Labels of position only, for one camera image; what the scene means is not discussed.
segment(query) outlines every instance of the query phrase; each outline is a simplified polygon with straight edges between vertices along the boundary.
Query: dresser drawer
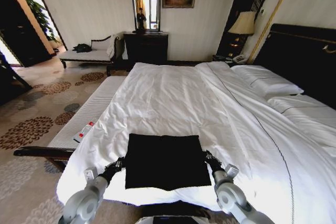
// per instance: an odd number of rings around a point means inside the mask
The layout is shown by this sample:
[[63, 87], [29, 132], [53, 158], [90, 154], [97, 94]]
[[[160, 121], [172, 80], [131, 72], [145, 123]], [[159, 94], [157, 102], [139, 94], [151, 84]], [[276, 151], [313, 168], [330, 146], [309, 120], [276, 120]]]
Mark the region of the dresser drawer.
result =
[[168, 34], [124, 34], [128, 58], [134, 62], [165, 64]]

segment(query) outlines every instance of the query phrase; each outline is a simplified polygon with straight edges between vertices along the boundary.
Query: bed bench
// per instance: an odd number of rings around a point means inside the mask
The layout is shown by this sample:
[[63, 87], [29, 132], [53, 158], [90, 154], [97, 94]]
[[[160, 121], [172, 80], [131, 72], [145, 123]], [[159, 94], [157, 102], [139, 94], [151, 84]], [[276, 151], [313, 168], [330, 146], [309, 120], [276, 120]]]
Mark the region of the bed bench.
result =
[[47, 147], [20, 147], [14, 151], [14, 156], [44, 157], [60, 171], [63, 171], [65, 169], [64, 161], [69, 159], [78, 146], [72, 137], [87, 123], [100, 117], [125, 78], [126, 76], [107, 77]]
[[[107, 50], [109, 47], [110, 39], [114, 40], [114, 50], [111, 51], [111, 55], [108, 55]], [[124, 53], [124, 37], [123, 33], [116, 35], [108, 36], [105, 39], [93, 39], [91, 40], [91, 48], [93, 49], [90, 52], [80, 52], [68, 50], [59, 54], [59, 59], [63, 64], [64, 68], [67, 68], [66, 61], [79, 61], [79, 62], [92, 62], [92, 63], [105, 63], [111, 65], [119, 57], [121, 58]]]

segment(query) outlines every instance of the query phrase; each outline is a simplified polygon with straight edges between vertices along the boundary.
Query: telephone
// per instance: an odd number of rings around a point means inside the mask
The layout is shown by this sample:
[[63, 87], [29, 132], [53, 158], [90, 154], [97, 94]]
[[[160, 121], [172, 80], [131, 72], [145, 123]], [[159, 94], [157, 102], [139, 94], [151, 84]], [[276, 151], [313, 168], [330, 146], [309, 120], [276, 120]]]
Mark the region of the telephone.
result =
[[233, 61], [237, 64], [244, 64], [247, 61], [247, 59], [245, 58], [244, 55], [238, 55], [233, 58]]

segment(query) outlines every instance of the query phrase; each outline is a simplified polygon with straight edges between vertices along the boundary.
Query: curtain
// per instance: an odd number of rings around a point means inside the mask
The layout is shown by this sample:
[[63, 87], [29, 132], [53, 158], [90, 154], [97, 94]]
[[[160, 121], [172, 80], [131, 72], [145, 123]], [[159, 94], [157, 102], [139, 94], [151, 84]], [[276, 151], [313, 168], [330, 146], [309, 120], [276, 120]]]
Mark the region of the curtain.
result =
[[[135, 11], [137, 13], [140, 13], [140, 10], [139, 10], [140, 8], [142, 8], [143, 15], [146, 16], [144, 0], [135, 0]], [[145, 27], [145, 29], [147, 29], [147, 22], [146, 21], [143, 23], [143, 26]]]

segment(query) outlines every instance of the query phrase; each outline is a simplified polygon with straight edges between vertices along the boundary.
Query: dark wooden headboard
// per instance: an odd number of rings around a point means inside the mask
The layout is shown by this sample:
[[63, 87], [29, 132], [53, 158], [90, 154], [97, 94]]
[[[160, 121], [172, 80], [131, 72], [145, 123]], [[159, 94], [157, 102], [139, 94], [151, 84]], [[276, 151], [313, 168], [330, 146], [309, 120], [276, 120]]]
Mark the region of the dark wooden headboard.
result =
[[254, 65], [336, 109], [336, 29], [273, 24]]

